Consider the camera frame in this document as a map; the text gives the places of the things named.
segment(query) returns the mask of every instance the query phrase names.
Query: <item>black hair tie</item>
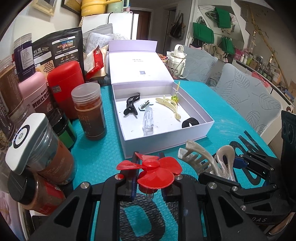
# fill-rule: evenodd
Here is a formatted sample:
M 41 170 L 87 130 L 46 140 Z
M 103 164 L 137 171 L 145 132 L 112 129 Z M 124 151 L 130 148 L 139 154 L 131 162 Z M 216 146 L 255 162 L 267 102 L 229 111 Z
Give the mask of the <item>black hair tie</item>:
M 196 126 L 196 125 L 199 125 L 200 123 L 198 122 L 197 119 L 195 118 L 189 118 L 187 120 L 185 120 L 183 123 L 182 123 L 182 128 L 186 128 L 186 127 L 189 127 L 189 123 L 192 125 L 192 126 Z

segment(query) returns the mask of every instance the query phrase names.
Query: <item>quaker package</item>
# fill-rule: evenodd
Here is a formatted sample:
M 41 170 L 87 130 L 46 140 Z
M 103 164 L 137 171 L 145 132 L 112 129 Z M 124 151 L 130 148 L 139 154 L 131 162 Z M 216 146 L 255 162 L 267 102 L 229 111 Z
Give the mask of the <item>quaker package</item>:
M 84 74 L 81 27 L 57 31 L 33 42 L 33 58 L 36 71 L 46 78 L 55 67 L 72 60 L 79 62 Z

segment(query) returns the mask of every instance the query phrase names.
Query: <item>dark green jar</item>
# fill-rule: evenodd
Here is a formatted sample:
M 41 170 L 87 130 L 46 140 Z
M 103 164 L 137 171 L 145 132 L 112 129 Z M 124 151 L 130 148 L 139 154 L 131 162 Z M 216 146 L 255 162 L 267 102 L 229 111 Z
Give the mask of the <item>dark green jar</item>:
M 64 111 L 56 108 L 48 112 L 46 116 L 59 139 L 70 149 L 76 141 L 77 134 Z

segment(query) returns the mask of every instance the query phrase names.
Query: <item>black speaker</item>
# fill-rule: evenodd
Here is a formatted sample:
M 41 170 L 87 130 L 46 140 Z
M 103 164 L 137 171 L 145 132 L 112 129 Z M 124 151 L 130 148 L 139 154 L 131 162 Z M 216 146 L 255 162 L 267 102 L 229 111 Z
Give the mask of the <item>black speaker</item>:
M 281 137 L 283 138 L 282 176 L 290 198 L 296 201 L 296 115 L 282 111 L 281 122 Z

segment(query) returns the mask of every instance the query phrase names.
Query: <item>red canister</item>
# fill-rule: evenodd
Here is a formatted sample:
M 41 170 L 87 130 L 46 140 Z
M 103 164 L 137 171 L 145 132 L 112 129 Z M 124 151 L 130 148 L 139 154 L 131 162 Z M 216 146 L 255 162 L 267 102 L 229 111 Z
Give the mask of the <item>red canister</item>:
M 77 119 L 77 112 L 74 108 L 71 91 L 84 84 L 80 64 L 77 61 L 70 61 L 53 69 L 47 76 L 47 82 L 52 89 L 54 98 L 59 107 L 65 112 L 70 120 Z

